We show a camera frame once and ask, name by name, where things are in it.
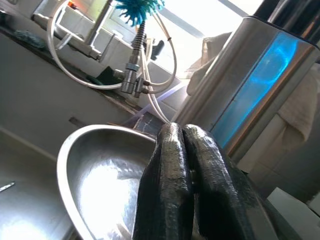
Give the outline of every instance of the tiled wall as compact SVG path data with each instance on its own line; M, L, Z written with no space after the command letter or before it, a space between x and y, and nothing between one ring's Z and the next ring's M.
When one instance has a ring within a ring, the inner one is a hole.
M320 190L320 106L307 142L288 152L274 147L268 158L259 159L249 177L267 197L276 187L307 202ZM274 146L281 145L281 135Z

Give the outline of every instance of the window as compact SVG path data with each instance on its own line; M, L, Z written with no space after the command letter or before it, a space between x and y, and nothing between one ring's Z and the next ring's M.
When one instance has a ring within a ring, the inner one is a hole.
M178 69L177 76L183 78L184 72L195 63L202 54L203 38L214 37L232 32L245 15L253 14L263 0L166 0L165 8L160 12L162 20L172 37L175 47ZM72 0L78 10L95 21L106 0ZM109 12L103 27L109 32L117 31L123 40L130 43L135 37L135 29L125 24L119 17L121 12L114 7ZM163 40L165 47L157 57L156 63L168 70L173 69L171 47L156 21L149 17L146 33L158 42Z

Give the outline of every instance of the white cloth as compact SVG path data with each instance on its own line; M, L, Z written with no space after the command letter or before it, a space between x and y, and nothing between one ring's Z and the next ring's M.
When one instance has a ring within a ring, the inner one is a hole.
M187 88L189 95L193 94L230 34L230 32L224 33L203 40L202 57L191 66L191 69L198 69L190 79ZM320 79L317 66L318 64L315 64L311 68L278 111L280 117L287 123L282 137L282 147L287 150L301 145L309 137L317 107L317 81Z

